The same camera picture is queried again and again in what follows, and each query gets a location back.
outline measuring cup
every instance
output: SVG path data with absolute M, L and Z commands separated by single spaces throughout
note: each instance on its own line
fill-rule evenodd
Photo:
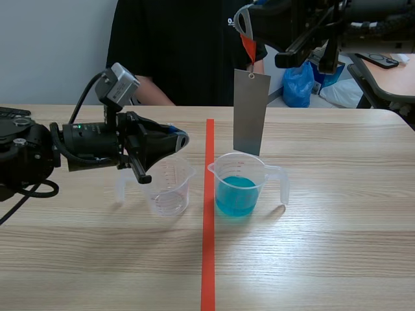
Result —
M 217 207 L 230 216 L 250 214 L 257 203 L 264 184 L 279 179 L 280 196 L 288 204 L 290 182 L 281 167 L 265 165 L 257 157 L 239 152 L 225 154 L 207 167 L 215 175 L 215 201 Z
M 170 156 L 148 170 L 152 182 L 140 185 L 151 209 L 160 216 L 177 216 L 189 205 L 189 180 L 196 171 L 181 157 Z M 117 201 L 125 201 L 128 181 L 137 183 L 132 170 L 122 170 L 117 182 Z

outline blue liquid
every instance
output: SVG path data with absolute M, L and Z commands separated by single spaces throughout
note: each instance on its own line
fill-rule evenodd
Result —
M 230 176 L 226 183 L 237 187 L 255 187 L 248 178 Z M 246 216 L 250 214 L 258 200 L 258 189 L 236 189 L 220 183 L 216 192 L 217 207 L 229 216 Z

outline red clip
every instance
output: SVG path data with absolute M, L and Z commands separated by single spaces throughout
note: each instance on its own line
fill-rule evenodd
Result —
M 254 40 L 251 40 L 250 38 L 244 36 L 243 34 L 241 34 L 241 38 L 244 48 L 252 61 L 252 65 L 254 65 L 255 57 L 257 54 L 257 43 Z

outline table surface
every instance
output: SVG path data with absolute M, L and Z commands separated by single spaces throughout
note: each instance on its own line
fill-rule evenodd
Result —
M 40 123 L 72 106 L 18 106 Z M 136 188 L 115 204 L 115 168 L 56 169 L 61 191 L 30 199 L 2 228 L 2 310 L 200 310 L 206 118 L 215 157 L 232 151 L 231 108 L 129 107 L 187 131 L 196 168 L 186 212 L 160 218 Z M 85 107 L 80 122 L 102 119 Z M 217 310 L 408 311 L 415 304 L 415 134 L 390 111 L 267 111 L 261 158 L 277 183 L 243 219 L 216 215 Z M 18 196 L 1 204 L 5 213 Z
M 356 62 L 354 58 L 353 60 L 359 70 L 363 71 L 364 76 L 367 76 L 367 73 L 372 76 L 368 81 L 372 87 L 378 87 L 380 92 L 397 97 L 415 97 L 415 79 L 413 79 L 415 76 L 415 55 L 408 54 L 407 56 L 410 61 L 406 66 L 400 64 L 392 69 L 380 68 L 360 58 L 359 62 Z

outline robotic arm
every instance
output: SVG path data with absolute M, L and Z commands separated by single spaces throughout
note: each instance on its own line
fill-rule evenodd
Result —
M 104 122 L 75 123 L 95 83 L 95 92 L 104 104 Z M 67 158 L 70 172 L 102 167 L 132 168 L 139 183 L 150 183 L 147 170 L 184 148 L 189 136 L 174 126 L 158 124 L 134 112 L 121 113 L 138 87 L 134 75 L 116 63 L 88 84 L 69 124 L 64 124 L 62 130 L 57 123 L 52 123 L 49 131 L 28 117 L 0 120 L 0 202 L 15 193 L 25 195 L 26 200 L 56 196 L 59 187 L 47 178 L 55 167 L 60 167 L 60 154 Z M 53 190 L 36 192 L 40 184 Z
M 327 42 L 319 71 L 333 74 L 338 52 L 412 54 L 414 0 L 268 0 L 236 13 L 235 28 L 276 50 L 279 68 L 299 67 Z

